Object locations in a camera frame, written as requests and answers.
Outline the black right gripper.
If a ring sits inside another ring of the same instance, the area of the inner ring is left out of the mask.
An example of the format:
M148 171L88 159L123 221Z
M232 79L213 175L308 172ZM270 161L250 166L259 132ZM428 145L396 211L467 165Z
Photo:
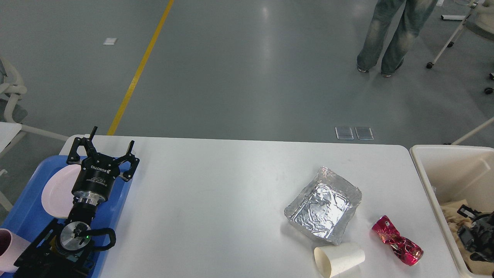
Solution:
M457 214L472 221L471 228L461 226L457 231L464 249L478 255L493 255L493 213L482 214L467 205L461 205Z

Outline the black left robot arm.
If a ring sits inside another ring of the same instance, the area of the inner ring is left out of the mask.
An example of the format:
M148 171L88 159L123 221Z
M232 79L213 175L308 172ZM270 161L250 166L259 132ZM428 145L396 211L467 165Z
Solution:
M134 141L121 157L100 153L93 145L97 127L89 137L76 137L67 165L79 172L71 188L67 218L54 218L16 259L15 278L86 278L100 252L113 248L116 233L110 224L94 223L99 206L111 201L116 181L130 181L140 162L132 153Z

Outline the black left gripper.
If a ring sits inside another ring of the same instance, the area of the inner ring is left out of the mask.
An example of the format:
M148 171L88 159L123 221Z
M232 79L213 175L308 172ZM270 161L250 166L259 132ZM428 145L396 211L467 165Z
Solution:
M124 156L114 158L99 154L93 145L93 138L97 132L97 126L92 129L89 137L76 137L73 141L66 164L80 165L81 169L72 188L73 203L101 204L108 201L117 176L125 182L130 181L137 170L139 158L131 153L135 141L129 143ZM78 153L79 147L83 147L86 158L81 159ZM120 165L129 162L127 171L120 173Z

